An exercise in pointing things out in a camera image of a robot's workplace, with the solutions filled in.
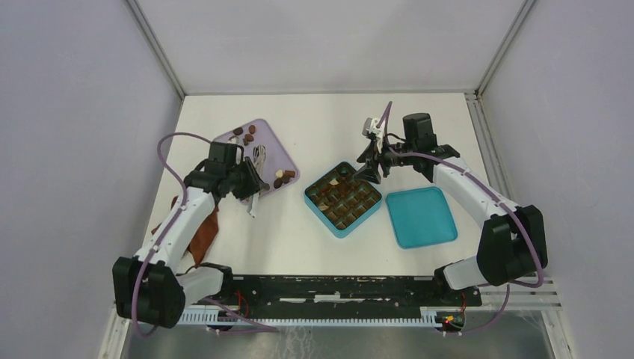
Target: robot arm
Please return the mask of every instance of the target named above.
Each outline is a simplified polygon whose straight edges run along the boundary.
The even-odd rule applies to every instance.
[[[201,298],[224,290],[231,269],[204,263],[190,274],[176,275],[189,242],[221,198],[229,193],[243,200],[264,189],[250,158],[236,144],[212,143],[209,156],[186,178],[187,201],[179,196],[152,239],[132,258],[120,257],[112,268],[117,313],[132,317],[135,280],[148,253],[154,254],[143,273],[138,293],[138,320],[165,328],[178,322],[183,310]],[[159,236],[167,231],[157,245]]]
[[[542,268],[547,265],[544,220],[534,206],[521,207],[492,189],[474,174],[460,153],[449,145],[438,145],[429,114],[403,118],[405,140],[389,144],[378,119],[368,119],[363,135],[370,145],[357,160],[365,165],[355,177],[380,184],[393,166],[412,166],[430,182],[449,193],[482,229],[474,257],[437,269],[434,279],[447,290],[460,290],[489,283],[499,286],[536,270],[517,225],[502,208],[514,209],[529,234]]]

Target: purple tray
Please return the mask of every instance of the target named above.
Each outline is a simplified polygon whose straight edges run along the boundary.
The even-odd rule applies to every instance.
[[[245,146],[242,143],[244,135],[249,133],[249,126],[255,125],[256,133],[253,134],[253,142]],[[260,195],[260,199],[270,195],[278,189],[284,189],[286,186],[292,184],[299,179],[299,170],[295,166],[295,163],[291,159],[291,156],[286,152],[284,146],[277,139],[277,136],[268,125],[268,122],[262,118],[255,119],[251,122],[245,123],[241,126],[244,130],[242,135],[238,136],[238,144],[244,147],[244,157],[251,157],[253,160],[253,149],[258,145],[262,145],[266,148],[266,160],[264,161],[264,171],[262,173],[262,181],[268,183],[271,187],[268,191],[263,191]],[[227,142],[234,136],[233,130],[224,133],[217,138],[214,138],[215,142]],[[291,182],[288,182],[278,189],[273,187],[273,181],[275,181],[275,172],[277,170],[292,170],[295,171],[295,178],[291,178]]]

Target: gray floor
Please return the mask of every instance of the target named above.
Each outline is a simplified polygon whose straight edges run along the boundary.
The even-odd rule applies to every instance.
[[[492,313],[471,313],[467,328]],[[443,338],[429,328],[284,328],[278,334],[220,335],[204,328],[159,329],[129,338],[124,358],[554,358],[539,312],[505,313],[492,327]]]

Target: gray wall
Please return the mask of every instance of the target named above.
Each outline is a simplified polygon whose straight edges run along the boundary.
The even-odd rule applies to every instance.
[[[178,109],[122,1],[1,2],[0,358],[96,354]]]
[[[474,89],[522,0],[139,0],[188,93]]]
[[[544,212],[579,358],[631,358],[633,13],[540,1],[484,94],[517,199]]]

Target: blue lid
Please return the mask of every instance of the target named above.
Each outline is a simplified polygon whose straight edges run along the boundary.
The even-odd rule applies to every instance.
[[[390,193],[387,210],[403,249],[451,242],[458,237],[445,195],[438,187]]]

